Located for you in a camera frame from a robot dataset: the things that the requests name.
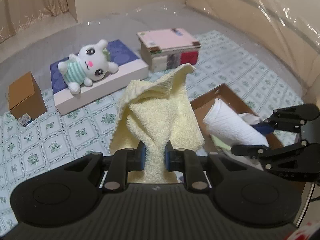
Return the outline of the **green floral tablecloth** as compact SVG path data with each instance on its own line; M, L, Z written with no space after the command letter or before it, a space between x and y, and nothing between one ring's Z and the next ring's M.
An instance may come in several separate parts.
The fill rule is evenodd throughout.
M189 100L224 83L262 118L276 108L302 104L271 67L227 36L213 30L196 38L201 49L195 72L186 79ZM9 112L1 116L1 234L17 224L10 194L20 182L94 151L109 154L121 95L119 90L63 116L47 89L42 92L47 111L28 127Z

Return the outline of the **white bunny plush toy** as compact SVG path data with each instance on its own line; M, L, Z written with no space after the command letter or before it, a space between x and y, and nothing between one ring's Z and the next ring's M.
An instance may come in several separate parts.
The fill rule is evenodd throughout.
M118 71L119 66L111 61L107 45L104 39L96 44L88 44L78 54L71 54L68 60L58 63L57 68L71 94L79 94L81 85L91 87L107 73L115 74Z

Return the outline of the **small brown cardboard box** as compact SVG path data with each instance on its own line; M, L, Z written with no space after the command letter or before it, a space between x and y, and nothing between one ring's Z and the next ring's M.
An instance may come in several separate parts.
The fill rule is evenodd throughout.
M41 90L31 72L10 84L8 92L9 112L23 127L46 113Z

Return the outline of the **yellow terry towel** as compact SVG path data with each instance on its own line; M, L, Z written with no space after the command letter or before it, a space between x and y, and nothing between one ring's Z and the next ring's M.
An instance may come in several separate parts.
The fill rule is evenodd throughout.
M167 142L174 148L193 151L204 145L204 138L188 99L186 76L195 71L182 64L154 82L132 80L117 104L116 123L109 150L146 146L145 167L131 171L131 183L176 183L174 172L165 168Z

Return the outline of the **plastic wrapped beige headboard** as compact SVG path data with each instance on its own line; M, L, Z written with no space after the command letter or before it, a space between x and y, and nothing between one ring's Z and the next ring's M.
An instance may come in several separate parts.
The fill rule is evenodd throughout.
M246 33L286 64L319 97L319 0L186 0Z

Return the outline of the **light green cloth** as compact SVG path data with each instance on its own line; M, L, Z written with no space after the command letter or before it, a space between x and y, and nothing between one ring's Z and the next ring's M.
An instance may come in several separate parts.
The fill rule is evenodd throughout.
M231 151L231 146L228 146L227 144L225 144L223 141L221 141L216 136L210 135L210 138L216 147L219 147L219 148L227 150L227 151Z

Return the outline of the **stack of books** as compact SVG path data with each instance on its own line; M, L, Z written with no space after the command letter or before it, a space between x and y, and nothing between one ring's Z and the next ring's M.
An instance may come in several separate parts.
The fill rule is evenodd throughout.
M152 73L197 63L200 41L183 28L141 31L137 37L141 57Z

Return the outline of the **beige curtain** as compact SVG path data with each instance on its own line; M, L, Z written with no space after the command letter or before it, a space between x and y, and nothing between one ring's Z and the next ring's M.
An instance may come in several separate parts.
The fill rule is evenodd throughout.
M67 0L1 0L1 42L44 18L67 11Z

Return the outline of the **open brown cardboard box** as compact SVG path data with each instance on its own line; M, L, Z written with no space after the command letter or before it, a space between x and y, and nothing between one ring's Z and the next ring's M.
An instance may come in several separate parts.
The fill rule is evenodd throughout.
M231 153L233 145L264 145L271 148L282 146L278 138L262 127L262 120L225 84L192 100L195 113L204 137L200 155L218 152L237 161L262 170L259 161Z

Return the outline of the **white towel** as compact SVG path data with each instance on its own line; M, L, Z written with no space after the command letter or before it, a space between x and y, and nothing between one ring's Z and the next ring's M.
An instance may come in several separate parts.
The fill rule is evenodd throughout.
M210 135L216 136L229 146L268 146L265 136L246 123L221 99L215 99L202 122Z

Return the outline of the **white and blue flat box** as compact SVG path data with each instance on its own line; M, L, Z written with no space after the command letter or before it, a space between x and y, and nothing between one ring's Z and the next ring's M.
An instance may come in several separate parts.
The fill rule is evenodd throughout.
M66 115L148 73L148 64L121 40L86 45L50 65L55 107Z

